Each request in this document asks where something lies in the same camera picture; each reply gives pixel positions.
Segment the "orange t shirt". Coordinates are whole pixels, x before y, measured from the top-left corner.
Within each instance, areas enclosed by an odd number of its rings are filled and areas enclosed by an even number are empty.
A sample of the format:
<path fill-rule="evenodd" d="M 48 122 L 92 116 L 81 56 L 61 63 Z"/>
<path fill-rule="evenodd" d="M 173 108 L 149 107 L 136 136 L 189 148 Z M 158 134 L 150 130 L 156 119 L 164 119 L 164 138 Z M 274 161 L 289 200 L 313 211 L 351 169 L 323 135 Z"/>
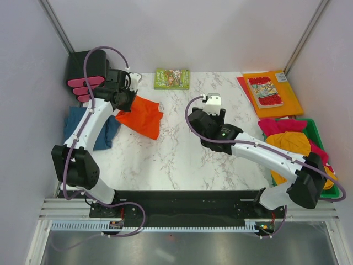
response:
<path fill-rule="evenodd" d="M 131 130 L 157 140 L 163 112 L 159 111 L 159 103 L 136 96 L 130 112 L 119 111 L 115 119 Z"/>

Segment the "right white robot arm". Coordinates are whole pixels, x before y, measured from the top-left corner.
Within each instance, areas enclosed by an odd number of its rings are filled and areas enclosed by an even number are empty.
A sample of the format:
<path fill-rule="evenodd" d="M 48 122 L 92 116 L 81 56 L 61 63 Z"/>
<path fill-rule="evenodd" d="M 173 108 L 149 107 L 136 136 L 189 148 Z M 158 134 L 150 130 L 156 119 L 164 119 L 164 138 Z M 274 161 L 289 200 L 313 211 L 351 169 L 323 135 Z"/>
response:
<path fill-rule="evenodd" d="M 248 159 L 286 179 L 283 184 L 258 191 L 252 205 L 256 216 L 266 217 L 272 210 L 291 203 L 306 209 L 317 206 L 327 178 L 316 153 L 302 155 L 267 144 L 224 123 L 223 115 L 208 115 L 201 108 L 186 113 L 185 119 L 204 147 Z"/>

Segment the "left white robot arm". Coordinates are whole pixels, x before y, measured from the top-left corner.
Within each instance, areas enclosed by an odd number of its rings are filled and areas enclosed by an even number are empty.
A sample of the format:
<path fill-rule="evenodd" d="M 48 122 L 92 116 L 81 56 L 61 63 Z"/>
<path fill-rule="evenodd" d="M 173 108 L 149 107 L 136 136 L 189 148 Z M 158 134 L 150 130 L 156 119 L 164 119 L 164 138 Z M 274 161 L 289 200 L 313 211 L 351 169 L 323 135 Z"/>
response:
<path fill-rule="evenodd" d="M 115 71 L 117 81 L 110 87 L 88 86 L 89 102 L 79 124 L 63 145 L 51 151 L 55 172 L 67 200 L 84 194 L 102 204 L 109 217 L 119 215 L 121 204 L 115 200 L 115 190 L 100 177 L 100 167 L 92 153 L 103 125 L 116 110 L 131 111 L 136 98 L 139 73 Z"/>

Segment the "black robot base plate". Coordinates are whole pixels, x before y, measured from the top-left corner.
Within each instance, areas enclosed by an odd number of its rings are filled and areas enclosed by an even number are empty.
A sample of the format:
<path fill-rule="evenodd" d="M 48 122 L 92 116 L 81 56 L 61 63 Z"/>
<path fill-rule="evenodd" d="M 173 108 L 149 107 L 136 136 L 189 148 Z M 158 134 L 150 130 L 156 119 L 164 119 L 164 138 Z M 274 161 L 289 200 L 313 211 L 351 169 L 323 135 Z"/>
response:
<path fill-rule="evenodd" d="M 244 228 L 247 220 L 279 221 L 284 206 L 267 210 L 256 190 L 240 191 L 117 191 L 114 207 L 92 204 L 90 218 L 122 218 L 126 228 Z"/>

